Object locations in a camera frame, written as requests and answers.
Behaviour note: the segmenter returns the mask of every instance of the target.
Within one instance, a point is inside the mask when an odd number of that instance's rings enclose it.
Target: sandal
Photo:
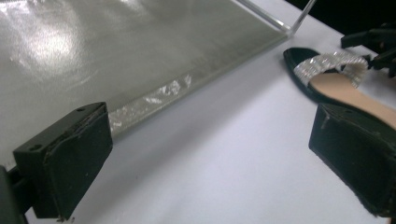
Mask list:
[[[362,57],[345,52],[319,55],[300,48],[287,49],[283,55],[294,81],[311,99],[358,109],[396,130],[396,111],[356,90],[368,66]]]
[[[348,53],[297,48],[287,49],[284,57],[300,89],[324,103],[309,148],[369,212],[396,217],[396,111],[356,90],[367,62]]]

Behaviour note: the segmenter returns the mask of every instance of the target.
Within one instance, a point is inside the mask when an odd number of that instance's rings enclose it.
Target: glass panel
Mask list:
[[[286,39],[229,0],[0,1],[0,164],[82,105],[113,135]]]

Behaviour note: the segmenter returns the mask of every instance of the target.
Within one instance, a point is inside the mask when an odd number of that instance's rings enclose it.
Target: shoe insole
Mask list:
[[[362,94],[351,85],[350,80],[345,75],[338,73],[321,74],[313,77],[309,84],[323,95],[365,111],[396,130],[396,111]]]

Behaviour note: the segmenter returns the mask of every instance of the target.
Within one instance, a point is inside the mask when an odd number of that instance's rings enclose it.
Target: white table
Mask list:
[[[270,7],[285,21],[300,13],[283,1]],[[293,39],[115,139],[73,223],[387,223],[308,148],[317,105],[283,62],[290,47],[340,50],[341,37],[308,17]],[[369,75],[361,90],[396,107],[396,82]]]

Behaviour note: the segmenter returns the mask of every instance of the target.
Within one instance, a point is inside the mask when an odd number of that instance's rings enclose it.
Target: sparkly shoe strap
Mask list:
[[[367,69],[368,63],[362,57],[345,52],[321,54],[299,63],[294,68],[294,74],[307,87],[309,80],[327,70],[336,68],[341,74],[346,75],[355,88],[361,84],[361,80]]]

